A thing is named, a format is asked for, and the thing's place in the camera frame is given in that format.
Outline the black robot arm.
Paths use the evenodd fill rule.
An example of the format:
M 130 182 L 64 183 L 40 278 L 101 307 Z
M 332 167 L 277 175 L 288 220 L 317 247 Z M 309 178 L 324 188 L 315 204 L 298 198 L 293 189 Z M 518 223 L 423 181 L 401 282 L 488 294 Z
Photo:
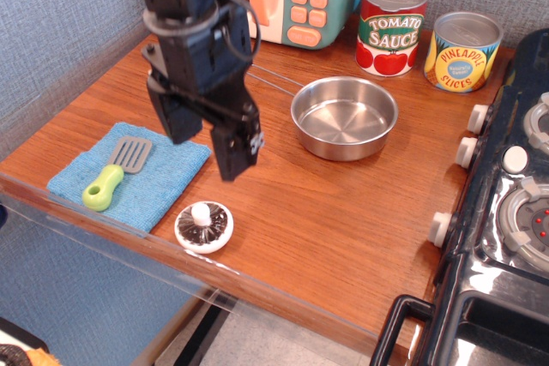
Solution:
M 144 0 L 143 21 L 158 41 L 142 51 L 151 66 L 147 88 L 175 144 L 212 126 L 223 180 L 257 162 L 263 144 L 259 110 L 244 85 L 260 45 L 252 39 L 246 0 Z

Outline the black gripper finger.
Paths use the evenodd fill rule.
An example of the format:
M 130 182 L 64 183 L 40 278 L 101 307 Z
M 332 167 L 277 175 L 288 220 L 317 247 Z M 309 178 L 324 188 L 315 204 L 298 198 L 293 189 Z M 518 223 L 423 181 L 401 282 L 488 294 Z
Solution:
M 216 125 L 211 131 L 211 138 L 224 182 L 233 182 L 248 168 L 256 165 L 259 151 L 264 145 L 264 133 L 259 122 Z
M 166 135 L 182 144 L 202 131 L 202 118 L 188 109 L 178 95 L 169 94 L 154 78 L 148 78 L 149 98 Z

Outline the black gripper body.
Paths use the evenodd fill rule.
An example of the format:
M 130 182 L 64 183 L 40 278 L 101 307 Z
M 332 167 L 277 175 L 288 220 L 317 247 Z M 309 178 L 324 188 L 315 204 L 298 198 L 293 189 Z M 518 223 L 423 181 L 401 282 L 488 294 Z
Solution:
M 213 6 L 193 22 L 143 20 L 159 43 L 143 49 L 154 78 L 184 106 L 214 126 L 257 122 L 259 111 L 244 86 L 250 67 L 248 16 L 236 5 Z

